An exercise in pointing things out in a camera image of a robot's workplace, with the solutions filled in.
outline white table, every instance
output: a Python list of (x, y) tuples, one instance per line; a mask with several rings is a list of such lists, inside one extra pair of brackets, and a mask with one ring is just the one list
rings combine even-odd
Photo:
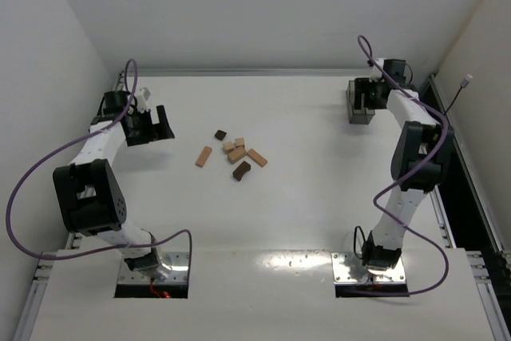
[[(335, 298), (329, 251), (350, 250), (354, 226), (368, 233), (378, 221), (371, 200), (391, 182), (400, 134), (388, 111), (368, 126), (348, 124), (348, 80), (142, 77), (176, 139), (123, 149), (113, 169), (141, 227), (157, 238), (192, 231), (189, 297), (114, 299), (117, 252), (56, 263), (32, 340), (493, 339), (462, 250), (446, 250), (450, 276), (429, 294)], [(252, 170), (234, 180), (217, 129), (244, 137), (267, 166), (250, 161)], [(199, 169), (205, 145), (213, 152)], [(430, 199), (412, 227), (441, 243)], [(85, 239), (82, 249), (98, 245)], [(164, 249), (186, 246), (183, 238)], [(283, 251), (290, 249), (310, 249), (308, 261)], [(438, 251), (410, 234), (403, 259), (409, 289), (442, 273)]]

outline dark brown block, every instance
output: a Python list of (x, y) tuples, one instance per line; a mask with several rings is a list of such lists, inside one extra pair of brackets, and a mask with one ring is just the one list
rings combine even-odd
[(215, 133), (215, 137), (220, 141), (222, 141), (225, 138), (225, 135), (227, 135), (227, 132), (220, 131), (220, 130), (216, 131), (216, 133)]
[(241, 181), (244, 174), (250, 171), (250, 169), (251, 169), (250, 164), (244, 161), (243, 163), (240, 164), (238, 168), (234, 170), (234, 172), (232, 173), (232, 177), (234, 177), (238, 181)]

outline wooden block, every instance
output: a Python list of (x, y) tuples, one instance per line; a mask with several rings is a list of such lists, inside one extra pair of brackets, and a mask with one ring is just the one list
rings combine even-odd
[(220, 130), (216, 131), (216, 133), (215, 133), (215, 137), (220, 141), (222, 141), (225, 138), (225, 135), (227, 135), (227, 132), (220, 131)]
[(228, 157), (229, 161), (231, 161), (231, 164), (234, 164), (237, 161), (240, 161), (241, 159), (243, 159), (246, 154), (247, 154), (247, 151), (245, 151), (245, 148), (238, 147), (234, 151), (229, 153), (227, 155), (227, 157)]
[(243, 139), (242, 137), (240, 137), (239, 139), (235, 139), (234, 140), (234, 146), (235, 147), (243, 147), (245, 148), (245, 139)]
[(208, 161), (209, 155), (211, 155), (213, 148), (208, 147), (207, 145), (204, 147), (202, 152), (199, 155), (199, 158), (197, 159), (195, 165), (197, 167), (204, 167), (204, 164), (206, 164), (206, 161)]
[(264, 157), (259, 155), (254, 149), (250, 148), (247, 152), (248, 157), (253, 159), (257, 164), (259, 164), (261, 167), (265, 166), (268, 163), (268, 160), (266, 160)]
[(234, 144), (232, 143), (232, 141), (224, 143), (224, 152), (231, 153), (232, 151), (234, 151)]
[(250, 171), (251, 168), (252, 167), (250, 166), (250, 164), (244, 161), (243, 163), (240, 164), (238, 168), (234, 170), (234, 172), (232, 172), (232, 177), (234, 177), (238, 181), (241, 181), (243, 175)]

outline purple cable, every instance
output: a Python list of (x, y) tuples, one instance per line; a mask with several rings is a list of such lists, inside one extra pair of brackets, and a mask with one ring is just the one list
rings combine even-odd
[(82, 141), (88, 140), (89, 138), (94, 137), (94, 136), (102, 133), (106, 129), (112, 128), (115, 124), (117, 124), (119, 121), (121, 121), (124, 116), (126, 116), (126, 113), (128, 113), (129, 107), (131, 106), (131, 102), (133, 101), (133, 98), (135, 97), (134, 95), (135, 95), (135, 90), (137, 89), (137, 82), (138, 82), (138, 65), (137, 65), (137, 62), (135, 61), (135, 59), (129, 59), (126, 62), (125, 76), (124, 76), (124, 83), (125, 83), (126, 90), (128, 90), (127, 77), (128, 77), (128, 69), (129, 69), (129, 65), (130, 64), (133, 64), (133, 69), (134, 69), (134, 71), (133, 71), (134, 72), (134, 74), (133, 74), (133, 87), (132, 87), (131, 93), (130, 93), (129, 98), (128, 98), (128, 103), (126, 104), (125, 108), (122, 110), (121, 114), (119, 116), (117, 116), (114, 121), (112, 121), (110, 124), (105, 126), (102, 130), (98, 130), (98, 131), (95, 131), (93, 133), (89, 133), (89, 134), (87, 134), (85, 136), (79, 137), (78, 139), (70, 141), (69, 143), (64, 144), (62, 147), (59, 147), (59, 148), (55, 149), (53, 152), (48, 153), (41, 160), (39, 160), (37, 163), (32, 165), (32, 167), (30, 167), (30, 169), (25, 172), (25, 174), (22, 176), (22, 178), (16, 184), (16, 186), (13, 189), (13, 192), (10, 194), (9, 202), (7, 203), (7, 209), (6, 209), (6, 229), (7, 229), (7, 235), (9, 236), (9, 238), (12, 241), (12, 243), (14, 244), (14, 246), (17, 249), (19, 249), (20, 251), (22, 251), (23, 253), (25, 253), (26, 255), (31, 256), (31, 257), (33, 257), (35, 259), (40, 259), (40, 260), (58, 261), (58, 260), (76, 259), (78, 257), (93, 255), (94, 253), (105, 252), (105, 251), (110, 251), (112, 249), (119, 249), (119, 248), (150, 248), (150, 247), (157, 247), (159, 245), (162, 245), (162, 244), (164, 244), (164, 243), (174, 239), (175, 237), (178, 237), (182, 233), (187, 233), (188, 234), (189, 244), (190, 244), (190, 246), (189, 246), (190, 247), (190, 257), (189, 257), (189, 262), (188, 262), (188, 281), (189, 281), (190, 280), (189, 279), (190, 278), (190, 269), (191, 269), (190, 266), (192, 264), (192, 233), (188, 229), (182, 229), (179, 232), (176, 232), (173, 235), (171, 235), (171, 236), (169, 236), (169, 237), (167, 237), (167, 238), (165, 238), (165, 239), (163, 239), (161, 241), (157, 241), (156, 243), (152, 243), (152, 244), (129, 245), (128, 247), (126, 245), (112, 245), (112, 246), (109, 246), (109, 247), (93, 249), (91, 251), (76, 253), (76, 254), (67, 255), (67, 256), (48, 256), (48, 255), (42, 255), (40, 253), (32, 252), (29, 249), (25, 248), (23, 246), (23, 244), (21, 244), (18, 241), (18, 239), (16, 238), (16, 236), (13, 233), (12, 223), (11, 223), (11, 214), (12, 214), (14, 198), (18, 194), (18, 191), (22, 187), (23, 183), (26, 181), (26, 179), (28, 179), (28, 177), (32, 174), (32, 172), (34, 172), (44, 162), (46, 162), (47, 160), (49, 160), (53, 156), (57, 155), (58, 153), (62, 152), (63, 150), (65, 150), (65, 149), (67, 149), (67, 148), (69, 148), (69, 147), (71, 147), (71, 146), (73, 146), (75, 144), (78, 144), (78, 143), (80, 143)]
[(378, 193), (374, 199), (373, 204), (376, 208), (378, 208), (380, 211), (385, 213), (387, 216), (389, 216), (392, 220), (396, 221), (398, 224), (404, 227), (405, 230), (407, 230), (410, 233), (413, 233), (418, 237), (419, 239), (424, 240), (425, 242), (433, 245), (441, 254), (442, 258), (444, 259), (444, 272), (442, 274), (442, 277), (433, 285), (429, 287), (424, 287), (423, 289), (418, 289), (417, 291), (409, 291), (408, 293), (392, 293), (392, 292), (375, 292), (375, 291), (361, 291), (358, 292), (362, 295), (372, 295), (377, 297), (406, 297), (408, 295), (420, 295), (421, 293), (426, 293), (428, 291), (433, 291), (435, 288), (439, 287), (446, 281), (447, 275), (449, 274), (449, 259), (447, 258), (446, 252), (442, 249), (440, 245), (432, 241), (430, 238), (424, 236), (423, 234), (413, 230), (412, 228), (408, 227), (407, 225), (404, 225), (404, 223), (397, 218), (395, 215), (390, 213), (388, 210), (386, 210), (384, 207), (382, 207), (378, 200), (388, 193), (392, 188), (397, 187), (398, 185), (402, 184), (404, 181), (410, 179), (413, 175), (415, 175), (428, 161), (430, 161), (433, 156), (438, 152), (440, 147), (442, 147), (442, 144), (446, 140), (447, 137), (447, 128), (449, 127), (449, 123), (447, 122), (447, 119), (445, 116), (443, 116), (441, 113), (439, 113), (436, 109), (433, 109), (429, 107), (428, 105), (424, 104), (420, 100), (412, 97), (405, 89), (403, 89), (390, 75), (383, 70), (383, 68), (373, 59), (372, 55), (372, 48), (370, 46), (370, 43), (367, 41), (366, 37), (363, 35), (359, 35), (357, 37), (358, 45), (362, 49), (363, 53), (367, 56), (369, 61), (382, 73), (383, 77), (390, 83), (392, 86), (399, 90), (401, 93), (403, 93), (405, 96), (407, 96), (411, 101), (413, 101), (415, 104), (420, 105), (422, 108), (424, 108), (426, 111), (434, 115), (438, 118), (438, 120), (442, 123), (442, 133), (440, 135), (440, 138), (438, 139), (438, 143), (434, 146), (434, 148), (430, 151), (430, 153), (427, 154), (424, 159), (422, 159), (413, 169), (411, 169), (407, 174), (401, 176), (399, 179), (397, 179), (394, 183), (383, 189), (380, 193)]

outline purple hose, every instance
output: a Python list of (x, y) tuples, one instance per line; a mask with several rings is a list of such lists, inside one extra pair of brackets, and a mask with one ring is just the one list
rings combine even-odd
[(126, 88), (126, 90), (128, 90), (127, 77), (128, 77), (129, 65), (131, 63), (133, 64), (133, 69), (134, 69), (133, 87), (132, 87), (132, 90), (131, 90), (131, 94), (129, 95), (128, 103), (126, 104), (125, 108), (122, 110), (122, 113), (119, 116), (117, 116), (114, 121), (112, 121), (110, 124), (108, 124), (106, 127), (104, 127), (102, 130), (98, 130), (98, 131), (95, 131), (93, 133), (89, 133), (89, 134), (87, 134), (85, 136), (79, 137), (78, 139), (75, 139), (73, 141), (70, 141), (67, 144), (64, 144), (60, 148), (55, 149), (53, 152), (48, 153), (41, 160), (39, 160), (37, 163), (32, 165), (32, 167), (30, 167), (30, 169), (25, 172), (25, 174), (22, 176), (20, 181), (16, 184), (16, 186), (13, 189), (13, 192), (10, 194), (9, 202), (7, 203), (7, 209), (6, 209), (6, 229), (7, 229), (7, 235), (9, 236), (9, 238), (12, 241), (12, 243), (14, 244), (14, 246), (17, 249), (19, 249), (20, 251), (22, 251), (23, 253), (25, 253), (26, 255), (31, 256), (31, 257), (36, 258), (36, 259), (40, 259), (40, 260), (58, 261), (58, 260), (76, 259), (78, 257), (93, 255), (94, 253), (99, 253), (99, 252), (104, 252), (104, 251), (109, 251), (109, 250), (112, 250), (112, 249), (119, 249), (119, 248), (150, 248), (150, 247), (157, 247), (159, 245), (162, 245), (162, 244), (164, 244), (164, 243), (174, 239), (175, 237), (178, 237), (182, 233), (187, 233), (188, 234), (188, 240), (189, 240), (189, 243), (190, 243), (190, 250), (189, 250), (190, 251), (190, 258), (189, 258), (189, 262), (188, 262), (188, 281), (189, 281), (190, 280), (190, 269), (191, 269), (190, 266), (191, 266), (191, 263), (192, 263), (192, 233), (188, 229), (182, 229), (179, 232), (176, 232), (173, 235), (171, 235), (171, 236), (169, 236), (169, 237), (167, 237), (167, 238), (165, 238), (165, 239), (163, 239), (161, 241), (157, 241), (156, 243), (153, 243), (153, 244), (129, 245), (128, 247), (126, 245), (112, 245), (112, 246), (109, 246), (109, 247), (93, 249), (91, 251), (75, 253), (75, 254), (67, 255), (67, 256), (48, 256), (48, 255), (42, 255), (40, 253), (32, 252), (29, 249), (25, 248), (23, 246), (23, 244), (21, 244), (18, 241), (18, 239), (16, 238), (16, 236), (13, 233), (13, 229), (12, 229), (12, 224), (11, 224), (10, 218), (11, 218), (11, 214), (12, 214), (14, 198), (16, 197), (16, 194), (18, 193), (19, 189), (22, 187), (23, 183), (26, 181), (26, 179), (28, 179), (28, 177), (32, 174), (32, 172), (35, 171), (40, 165), (42, 165), (45, 161), (49, 160), (51, 157), (55, 156), (56, 154), (62, 152), (63, 150), (65, 150), (65, 149), (67, 149), (67, 148), (69, 148), (69, 147), (71, 147), (71, 146), (73, 146), (75, 144), (78, 144), (78, 143), (80, 143), (82, 141), (86, 141), (89, 138), (98, 135), (98, 134), (100, 134), (101, 132), (103, 132), (106, 129), (112, 128), (115, 124), (117, 124), (119, 121), (121, 121), (124, 116), (126, 116), (126, 113), (128, 113), (128, 111), (129, 111), (129, 107), (130, 107), (130, 105), (131, 105), (131, 103), (133, 101), (133, 98), (135, 97), (134, 95), (135, 95), (135, 91), (137, 90), (137, 82), (138, 82), (138, 66), (137, 66), (137, 62), (135, 61), (135, 59), (129, 59), (126, 62), (126, 67), (125, 67), (125, 88)]
[(412, 170), (410, 170), (407, 174), (401, 176), (399, 179), (397, 179), (394, 183), (383, 189), (380, 193), (378, 193), (374, 199), (373, 204), (376, 208), (378, 208), (380, 211), (385, 213), (387, 216), (389, 216), (392, 220), (396, 221), (398, 224), (404, 227), (405, 230), (407, 230), (410, 233), (413, 233), (418, 237), (419, 239), (423, 239), (425, 242), (430, 243), (433, 245), (441, 254), (442, 258), (444, 259), (444, 272), (442, 274), (442, 277), (433, 285), (429, 287), (424, 287), (423, 289), (418, 289), (417, 291), (409, 291), (408, 293), (392, 293), (392, 292), (375, 292), (375, 291), (361, 291), (358, 292), (362, 295), (372, 295), (372, 296), (378, 296), (378, 297), (405, 297), (407, 295), (420, 295), (421, 293), (426, 293), (427, 291), (432, 291), (435, 288), (439, 287), (446, 281), (447, 275), (449, 274), (449, 259), (447, 258), (446, 252), (442, 249), (442, 247), (438, 244), (436, 244), (434, 241), (432, 241), (430, 238), (424, 236), (423, 234), (413, 230), (412, 228), (404, 225), (404, 223), (397, 218), (395, 215), (387, 211), (383, 206), (381, 206), (378, 203), (378, 200), (388, 193), (392, 188), (397, 187), (398, 185), (402, 184), (404, 181), (410, 179), (413, 175), (415, 175), (428, 161), (430, 161), (433, 156), (438, 152), (440, 147), (442, 147), (442, 144), (446, 140), (447, 137), (447, 129), (449, 127), (449, 123), (447, 122), (447, 119), (445, 116), (443, 116), (441, 113), (439, 113), (436, 109), (433, 109), (429, 107), (428, 105), (424, 104), (423, 102), (419, 101), (418, 99), (415, 99), (412, 97), (405, 89), (403, 89), (390, 75), (383, 70), (383, 68), (373, 59), (372, 56), (372, 48), (370, 46), (370, 43), (367, 41), (366, 37), (363, 35), (359, 35), (357, 37), (358, 45), (362, 49), (363, 53), (367, 56), (369, 61), (380, 70), (383, 77), (392, 84), (394, 89), (399, 90), (401, 93), (403, 93), (405, 96), (407, 96), (411, 101), (413, 101), (415, 104), (420, 105), (422, 108), (424, 108), (426, 111), (434, 115), (438, 118), (438, 120), (442, 123), (442, 133), (440, 135), (440, 138), (438, 139), (438, 143), (434, 146), (434, 148), (430, 151), (430, 153), (427, 154), (424, 159), (422, 159)]

